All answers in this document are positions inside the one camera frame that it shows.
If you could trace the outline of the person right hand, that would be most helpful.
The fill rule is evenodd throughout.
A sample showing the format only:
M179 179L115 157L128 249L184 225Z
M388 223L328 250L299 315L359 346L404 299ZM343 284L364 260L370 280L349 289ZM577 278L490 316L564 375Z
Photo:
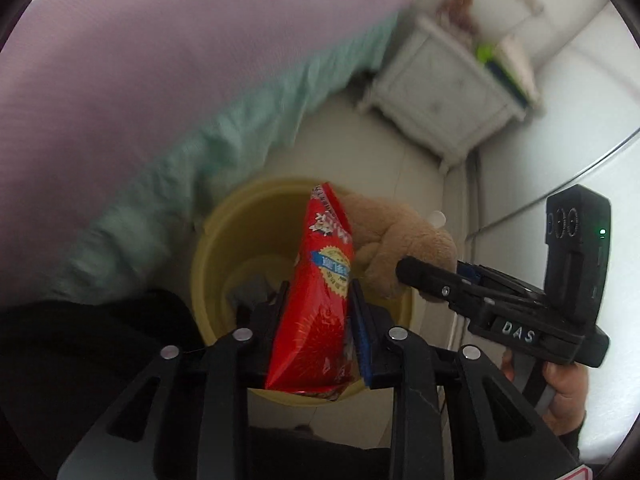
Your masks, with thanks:
M588 368L582 364L545 362L542 376L555 395L542 419L557 436L579 429L586 418Z

